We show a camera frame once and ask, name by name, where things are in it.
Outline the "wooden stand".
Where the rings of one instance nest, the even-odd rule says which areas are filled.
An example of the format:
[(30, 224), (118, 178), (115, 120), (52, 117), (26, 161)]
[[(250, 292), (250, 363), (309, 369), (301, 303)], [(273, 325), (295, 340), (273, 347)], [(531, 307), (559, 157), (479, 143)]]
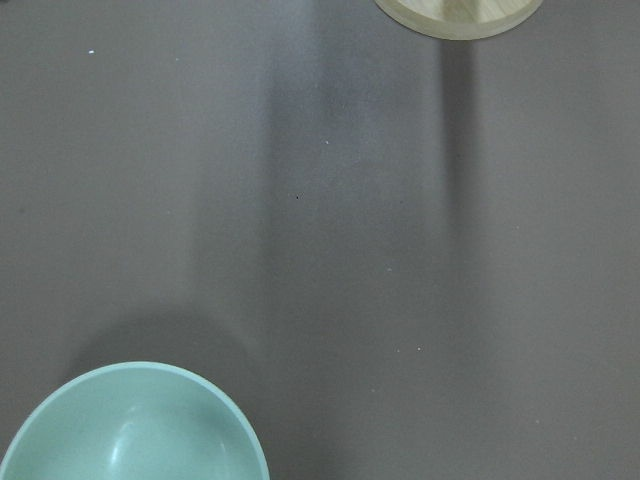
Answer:
[(420, 34), (470, 41), (507, 32), (530, 18), (542, 0), (377, 0), (390, 18)]

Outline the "far green bowl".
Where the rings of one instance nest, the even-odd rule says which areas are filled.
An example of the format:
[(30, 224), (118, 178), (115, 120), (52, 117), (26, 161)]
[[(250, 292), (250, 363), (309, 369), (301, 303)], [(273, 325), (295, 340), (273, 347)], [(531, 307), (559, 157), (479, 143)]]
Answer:
[(219, 387), (183, 368), (125, 362), (82, 374), (27, 417), (4, 479), (267, 479), (250, 422)]

